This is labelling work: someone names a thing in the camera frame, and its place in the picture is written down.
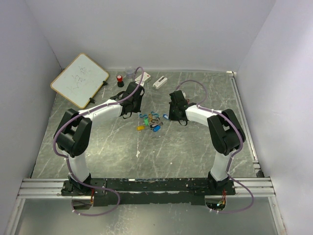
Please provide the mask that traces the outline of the yellow key tag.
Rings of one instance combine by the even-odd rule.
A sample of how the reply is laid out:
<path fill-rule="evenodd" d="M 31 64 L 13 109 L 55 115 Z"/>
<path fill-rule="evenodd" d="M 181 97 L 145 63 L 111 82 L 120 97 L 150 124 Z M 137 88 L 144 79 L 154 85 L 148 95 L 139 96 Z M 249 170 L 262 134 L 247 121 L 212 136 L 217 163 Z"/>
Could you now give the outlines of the yellow key tag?
<path fill-rule="evenodd" d="M 144 125 L 141 125 L 141 126 L 137 126 L 137 131 L 141 131 L 141 130 L 144 130 L 145 129 L 145 126 Z"/>

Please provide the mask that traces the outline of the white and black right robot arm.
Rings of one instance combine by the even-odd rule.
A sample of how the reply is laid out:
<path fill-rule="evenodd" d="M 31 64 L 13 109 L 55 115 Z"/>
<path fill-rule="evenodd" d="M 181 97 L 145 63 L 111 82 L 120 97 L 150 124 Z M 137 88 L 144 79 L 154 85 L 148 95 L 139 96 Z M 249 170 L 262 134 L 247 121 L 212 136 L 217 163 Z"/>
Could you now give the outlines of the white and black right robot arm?
<path fill-rule="evenodd" d="M 235 154 L 243 148 L 246 140 L 244 131 L 231 109 L 216 111 L 189 103 L 181 90 L 169 94 L 169 120 L 189 121 L 205 125 L 209 129 L 216 155 L 213 166 L 208 173 L 208 191 L 217 195 L 229 182 L 228 172 Z"/>

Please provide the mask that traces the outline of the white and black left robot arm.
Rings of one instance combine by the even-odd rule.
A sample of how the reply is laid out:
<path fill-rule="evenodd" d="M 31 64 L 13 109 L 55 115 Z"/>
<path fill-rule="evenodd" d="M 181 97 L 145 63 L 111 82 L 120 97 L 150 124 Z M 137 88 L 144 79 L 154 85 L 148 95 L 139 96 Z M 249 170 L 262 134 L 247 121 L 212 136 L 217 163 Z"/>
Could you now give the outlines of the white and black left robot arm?
<path fill-rule="evenodd" d="M 125 91 L 111 97 L 106 102 L 86 110 L 68 109 L 54 135 L 55 153 L 65 158 L 69 170 L 69 182 L 79 195 L 91 190 L 91 174 L 87 168 L 85 151 L 89 145 L 92 129 L 107 120 L 125 118 L 140 113 L 145 89 L 140 82 L 131 82 Z"/>

